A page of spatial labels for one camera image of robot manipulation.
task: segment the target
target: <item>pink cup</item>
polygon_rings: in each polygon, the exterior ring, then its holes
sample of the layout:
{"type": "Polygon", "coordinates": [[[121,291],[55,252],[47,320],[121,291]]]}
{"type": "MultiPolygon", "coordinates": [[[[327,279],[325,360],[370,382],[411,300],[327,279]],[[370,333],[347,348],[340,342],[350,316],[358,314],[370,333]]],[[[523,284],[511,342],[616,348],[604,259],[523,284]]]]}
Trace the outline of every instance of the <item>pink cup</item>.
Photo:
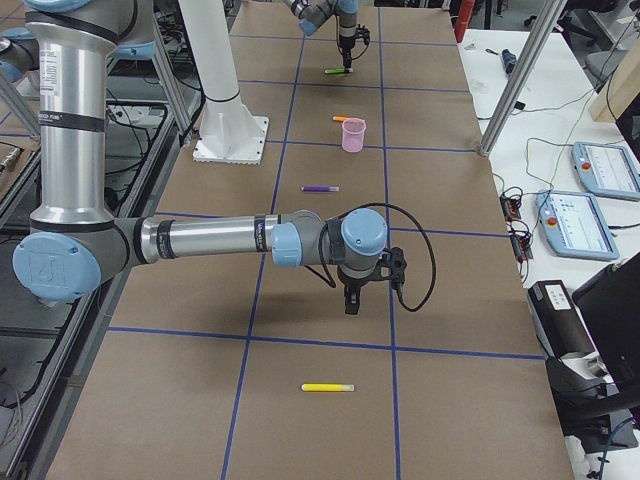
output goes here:
{"type": "Polygon", "coordinates": [[[357,153],[364,145],[367,123],[361,118],[347,118],[342,122],[342,148],[345,152],[357,153]]]}

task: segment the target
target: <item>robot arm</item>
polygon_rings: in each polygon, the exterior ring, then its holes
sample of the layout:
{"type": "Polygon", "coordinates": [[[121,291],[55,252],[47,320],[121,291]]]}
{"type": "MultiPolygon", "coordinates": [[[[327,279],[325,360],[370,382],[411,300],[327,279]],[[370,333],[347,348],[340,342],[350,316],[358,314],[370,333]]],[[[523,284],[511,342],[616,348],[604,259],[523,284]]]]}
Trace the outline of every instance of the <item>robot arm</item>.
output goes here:
{"type": "Polygon", "coordinates": [[[305,211],[206,222],[114,219],[103,199],[106,58],[118,48],[125,55],[150,53],[151,2],[25,3],[40,44],[42,204],[31,214],[32,234],[17,246],[13,267],[35,295],[72,301],[159,259],[269,251],[280,266],[322,265],[328,272],[327,264],[338,265],[347,313],[357,313],[360,288],[369,281],[389,280],[399,291],[406,264],[401,250],[384,248],[387,226],[373,210],[327,222],[305,211]]]}
{"type": "Polygon", "coordinates": [[[338,18],[338,46],[342,54],[345,73],[351,71],[351,51],[358,38],[369,43],[369,31],[358,25],[358,0],[282,0],[291,13],[300,19],[300,28],[305,35],[313,35],[333,15],[338,18]]]}
{"type": "Polygon", "coordinates": [[[38,69],[38,42],[26,28],[0,32],[0,75],[9,83],[17,82],[29,71],[38,69]]]}

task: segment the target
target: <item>blue joint cap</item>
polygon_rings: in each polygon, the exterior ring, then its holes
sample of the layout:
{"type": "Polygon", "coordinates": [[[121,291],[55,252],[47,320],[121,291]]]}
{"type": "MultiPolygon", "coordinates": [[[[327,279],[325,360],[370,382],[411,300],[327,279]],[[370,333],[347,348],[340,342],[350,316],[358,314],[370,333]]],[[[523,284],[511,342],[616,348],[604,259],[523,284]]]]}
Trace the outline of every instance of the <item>blue joint cap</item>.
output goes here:
{"type": "Polygon", "coordinates": [[[358,13],[358,0],[338,0],[338,7],[344,13],[358,13]]]}
{"type": "Polygon", "coordinates": [[[365,257],[380,255],[387,243],[387,222],[382,215],[368,208],[349,213],[340,227],[344,243],[365,257]]]}
{"type": "Polygon", "coordinates": [[[84,7],[92,0],[24,0],[25,5],[47,13],[66,13],[84,7]]]}
{"type": "Polygon", "coordinates": [[[10,63],[2,61],[0,61],[0,75],[9,83],[15,83],[22,78],[22,72],[20,70],[10,63]]]}
{"type": "Polygon", "coordinates": [[[33,33],[25,27],[9,28],[0,33],[0,37],[4,37],[7,40],[35,40],[33,33]]]}
{"type": "Polygon", "coordinates": [[[282,223],[273,227],[271,258],[279,267],[299,267],[302,263],[302,243],[293,223],[282,223]]]}
{"type": "Polygon", "coordinates": [[[318,31],[318,27],[316,27],[313,23],[311,23],[306,18],[303,18],[302,20],[300,20],[300,23],[298,25],[300,25],[300,29],[307,37],[310,37],[311,35],[313,35],[318,31]]]}
{"type": "Polygon", "coordinates": [[[156,42],[120,45],[111,54],[116,60],[151,60],[156,53],[156,42]]]}
{"type": "Polygon", "coordinates": [[[38,232],[13,252],[13,271],[31,293],[70,302],[100,285],[100,266],[80,242],[61,233],[38,232]]]}

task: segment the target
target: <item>purple marker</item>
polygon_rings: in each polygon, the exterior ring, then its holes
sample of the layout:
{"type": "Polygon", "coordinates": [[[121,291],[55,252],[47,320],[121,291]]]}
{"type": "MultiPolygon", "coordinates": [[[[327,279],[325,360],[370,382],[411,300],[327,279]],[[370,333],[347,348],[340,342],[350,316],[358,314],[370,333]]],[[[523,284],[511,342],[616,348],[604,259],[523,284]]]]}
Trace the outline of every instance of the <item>purple marker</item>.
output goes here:
{"type": "Polygon", "coordinates": [[[303,185],[300,187],[303,192],[339,192],[340,187],[330,187],[329,185],[303,185]]]}

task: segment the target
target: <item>green marker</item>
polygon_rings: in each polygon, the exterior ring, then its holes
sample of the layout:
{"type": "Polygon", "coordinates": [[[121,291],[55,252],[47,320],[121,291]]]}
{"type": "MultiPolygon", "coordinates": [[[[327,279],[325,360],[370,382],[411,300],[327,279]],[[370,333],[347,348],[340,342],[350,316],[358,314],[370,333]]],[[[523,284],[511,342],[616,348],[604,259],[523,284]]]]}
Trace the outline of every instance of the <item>green marker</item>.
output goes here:
{"type": "Polygon", "coordinates": [[[344,73],[353,73],[353,68],[325,68],[325,75],[342,75],[344,73]]]}

